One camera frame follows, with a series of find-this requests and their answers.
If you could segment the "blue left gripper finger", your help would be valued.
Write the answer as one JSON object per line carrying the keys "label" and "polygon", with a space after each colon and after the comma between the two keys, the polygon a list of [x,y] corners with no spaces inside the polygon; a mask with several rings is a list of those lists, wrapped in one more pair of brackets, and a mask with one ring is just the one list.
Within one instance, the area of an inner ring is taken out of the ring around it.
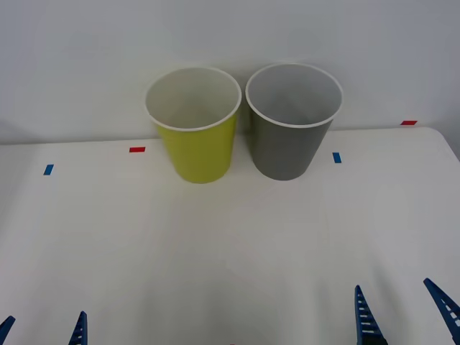
{"label": "blue left gripper finger", "polygon": [[12,326],[15,322],[14,316],[8,316],[1,324],[0,324],[0,345],[3,345]]}
{"label": "blue left gripper finger", "polygon": [[88,320],[85,311],[81,311],[73,333],[69,340],[69,345],[88,345]]}

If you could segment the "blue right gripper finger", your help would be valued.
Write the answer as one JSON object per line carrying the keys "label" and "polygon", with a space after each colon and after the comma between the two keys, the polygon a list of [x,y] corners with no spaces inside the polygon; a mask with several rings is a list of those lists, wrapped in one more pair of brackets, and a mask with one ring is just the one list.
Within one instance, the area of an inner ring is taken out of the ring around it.
{"label": "blue right gripper finger", "polygon": [[452,337],[459,337],[459,306],[429,278],[424,285],[434,300]]}
{"label": "blue right gripper finger", "polygon": [[357,345],[386,345],[383,336],[359,285],[354,289]]}

